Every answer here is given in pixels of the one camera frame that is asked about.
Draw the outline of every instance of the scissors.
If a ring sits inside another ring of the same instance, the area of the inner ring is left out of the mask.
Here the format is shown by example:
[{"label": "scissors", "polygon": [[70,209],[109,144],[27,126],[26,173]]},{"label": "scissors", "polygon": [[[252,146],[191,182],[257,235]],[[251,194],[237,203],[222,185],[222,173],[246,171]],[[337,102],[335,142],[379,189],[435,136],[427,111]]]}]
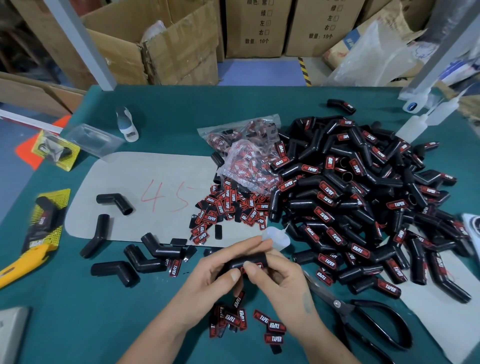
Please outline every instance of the scissors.
[{"label": "scissors", "polygon": [[[313,293],[328,303],[338,314],[340,320],[337,322],[337,336],[350,351],[351,348],[348,342],[347,332],[360,340],[367,348],[370,348],[370,350],[375,352],[385,363],[395,364],[392,358],[390,358],[382,349],[364,337],[350,323],[348,323],[348,317],[352,312],[356,312],[359,317],[366,321],[381,337],[386,339],[395,348],[407,350],[412,347],[412,334],[408,329],[407,323],[394,309],[381,302],[369,300],[351,300],[350,303],[345,303],[337,299],[326,287],[319,285],[316,282],[315,277],[312,277],[305,270],[303,271],[303,274],[305,275],[308,286]],[[399,342],[391,338],[383,328],[381,328],[364,310],[362,310],[362,306],[375,307],[388,313],[400,334]]]}]

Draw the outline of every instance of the plastic bag of stickers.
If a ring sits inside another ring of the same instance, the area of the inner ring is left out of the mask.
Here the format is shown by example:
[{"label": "plastic bag of stickers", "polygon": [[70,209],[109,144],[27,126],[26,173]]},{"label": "plastic bag of stickers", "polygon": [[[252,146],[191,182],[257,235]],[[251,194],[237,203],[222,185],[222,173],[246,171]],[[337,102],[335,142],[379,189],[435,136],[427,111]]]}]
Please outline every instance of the plastic bag of stickers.
[{"label": "plastic bag of stickers", "polygon": [[250,140],[238,140],[229,148],[225,164],[217,174],[230,177],[258,194],[269,195],[280,183],[280,177],[270,170],[270,163],[278,160],[275,149],[264,149]]},{"label": "plastic bag of stickers", "polygon": [[274,150],[282,126],[278,114],[197,129],[198,134],[217,152],[226,156],[233,143],[248,140],[263,154]]}]

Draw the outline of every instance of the tattoo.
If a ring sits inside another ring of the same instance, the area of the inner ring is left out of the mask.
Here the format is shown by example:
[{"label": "tattoo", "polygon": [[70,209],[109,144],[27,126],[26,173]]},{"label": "tattoo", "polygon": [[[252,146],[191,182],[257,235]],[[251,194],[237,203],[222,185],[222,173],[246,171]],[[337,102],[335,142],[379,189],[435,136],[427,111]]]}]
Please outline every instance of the tattoo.
[{"label": "tattoo", "polygon": [[311,314],[313,310],[313,305],[312,305],[312,301],[310,300],[310,295],[308,294],[308,292],[305,292],[303,294],[302,301],[303,301],[303,308],[305,309],[305,312],[308,314]]}]

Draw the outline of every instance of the scissors blade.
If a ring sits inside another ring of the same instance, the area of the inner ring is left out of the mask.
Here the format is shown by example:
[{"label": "scissors blade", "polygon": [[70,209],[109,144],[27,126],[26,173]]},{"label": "scissors blade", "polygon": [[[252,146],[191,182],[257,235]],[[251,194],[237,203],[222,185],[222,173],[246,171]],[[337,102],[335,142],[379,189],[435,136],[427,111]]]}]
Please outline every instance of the scissors blade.
[{"label": "scissors blade", "polygon": [[313,291],[318,297],[323,301],[329,304],[336,312],[342,316],[348,316],[350,312],[355,309],[355,306],[349,303],[345,303],[337,299],[326,287],[318,284],[314,277],[309,273],[303,270],[303,274],[307,279],[308,287]]}]

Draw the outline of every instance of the hand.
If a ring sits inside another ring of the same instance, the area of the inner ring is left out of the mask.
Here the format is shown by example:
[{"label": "hand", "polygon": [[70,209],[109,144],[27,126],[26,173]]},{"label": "hand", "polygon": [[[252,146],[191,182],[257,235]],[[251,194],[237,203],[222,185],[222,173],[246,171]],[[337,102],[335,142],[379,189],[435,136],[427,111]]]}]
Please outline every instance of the hand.
[{"label": "hand", "polygon": [[267,254],[270,276],[256,264],[243,265],[250,281],[258,286],[270,300],[280,320],[302,345],[318,340],[324,325],[313,304],[312,295],[302,269],[290,262],[279,251]]},{"label": "hand", "polygon": [[261,236],[255,236],[200,259],[185,284],[162,313],[166,317],[174,317],[176,322],[180,323],[182,331],[191,329],[211,310],[214,303],[234,286],[235,297],[242,290],[243,281],[237,268],[215,280],[223,265],[233,258],[265,252],[271,248],[271,239],[262,242]]}]

